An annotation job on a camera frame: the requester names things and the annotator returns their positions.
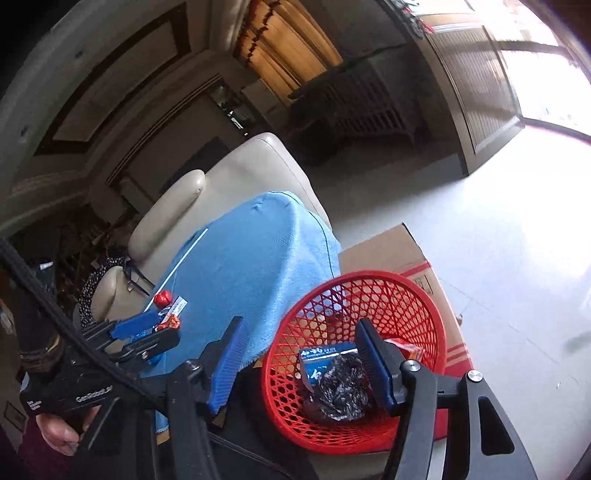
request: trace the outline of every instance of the basket rim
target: basket rim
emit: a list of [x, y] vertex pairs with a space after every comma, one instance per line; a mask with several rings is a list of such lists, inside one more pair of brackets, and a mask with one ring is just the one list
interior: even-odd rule
[[437, 356], [435, 360], [435, 366], [432, 369], [433, 373], [435, 374], [442, 374], [446, 367], [446, 360], [447, 360], [447, 339], [445, 333], [445, 327], [443, 326], [443, 319], [441, 318], [441, 314], [439, 313], [439, 309], [435, 305], [435, 302], [431, 299], [431, 297], [415, 282], [410, 280], [407, 277], [404, 277], [401, 274], [388, 272], [388, 271], [381, 271], [381, 270], [359, 270], [355, 272], [349, 272], [344, 275], [340, 275], [338, 277], [332, 278], [324, 282], [323, 284], [317, 286], [310, 292], [308, 292], [305, 296], [303, 296], [281, 319], [281, 323], [277, 329], [277, 332], [269, 346], [267, 352], [265, 353], [263, 363], [262, 363], [262, 375], [261, 375], [261, 388], [262, 388], [262, 397], [263, 403], [265, 404], [265, 409], [267, 414], [269, 415], [269, 419], [272, 421], [273, 425], [277, 430], [286, 438], [294, 442], [295, 444], [313, 452], [324, 453], [328, 455], [351, 455], [356, 453], [368, 453], [368, 452], [376, 452], [380, 450], [384, 450], [381, 448], [380, 443], [383, 443], [383, 439], [371, 439], [365, 442], [360, 442], [354, 445], [320, 445], [311, 440], [307, 440], [303, 436], [297, 435], [291, 429], [289, 429], [282, 421], [280, 415], [277, 413], [276, 409], [273, 405], [271, 405], [270, 398], [270, 373], [271, 373], [271, 365], [270, 365], [270, 355], [269, 353], [273, 351], [277, 342], [280, 337], [280, 333], [283, 331], [284, 326], [289, 319], [295, 316], [309, 301], [311, 298], [314, 298], [321, 294], [322, 292], [340, 285], [347, 281], [352, 280], [384, 280], [384, 281], [393, 281], [402, 284], [404, 287], [411, 290], [419, 299], [425, 304], [427, 310], [431, 313], [431, 318], [433, 321], [433, 325], [435, 327], [435, 333], [439, 340], [439, 345], [437, 348]]

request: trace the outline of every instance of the door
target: door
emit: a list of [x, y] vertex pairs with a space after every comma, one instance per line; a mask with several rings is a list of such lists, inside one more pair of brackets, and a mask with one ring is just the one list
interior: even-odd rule
[[521, 110], [491, 32], [473, 12], [421, 16], [433, 32], [417, 40], [452, 115], [471, 174], [522, 128]]

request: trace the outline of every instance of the blue package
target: blue package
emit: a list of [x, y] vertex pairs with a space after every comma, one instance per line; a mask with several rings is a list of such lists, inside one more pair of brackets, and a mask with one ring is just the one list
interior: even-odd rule
[[357, 353], [353, 342], [319, 345], [300, 350], [301, 379], [306, 388], [314, 391], [314, 385], [328, 368], [333, 358], [345, 353]]

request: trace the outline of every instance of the human hand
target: human hand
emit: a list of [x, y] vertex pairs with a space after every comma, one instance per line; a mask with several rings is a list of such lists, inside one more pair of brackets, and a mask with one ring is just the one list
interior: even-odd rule
[[[100, 406], [92, 407], [88, 412], [82, 423], [82, 430], [84, 432], [90, 427], [99, 409]], [[43, 439], [51, 448], [67, 456], [73, 456], [76, 453], [76, 449], [84, 433], [78, 435], [77, 431], [57, 415], [41, 413], [35, 417], [35, 420], [37, 421], [39, 430], [41, 430]]]

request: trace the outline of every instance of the beige leather sofa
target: beige leather sofa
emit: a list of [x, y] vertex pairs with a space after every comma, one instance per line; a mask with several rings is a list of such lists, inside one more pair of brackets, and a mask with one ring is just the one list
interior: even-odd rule
[[[221, 159], [207, 174], [193, 170], [154, 204], [129, 239], [129, 256], [156, 283], [178, 249], [201, 227], [269, 191], [295, 193], [305, 207], [330, 227], [310, 181], [283, 143], [273, 134], [257, 135]], [[151, 286], [134, 277], [147, 291]], [[146, 296], [133, 288], [121, 267], [111, 268], [92, 299], [97, 321], [139, 313]]]

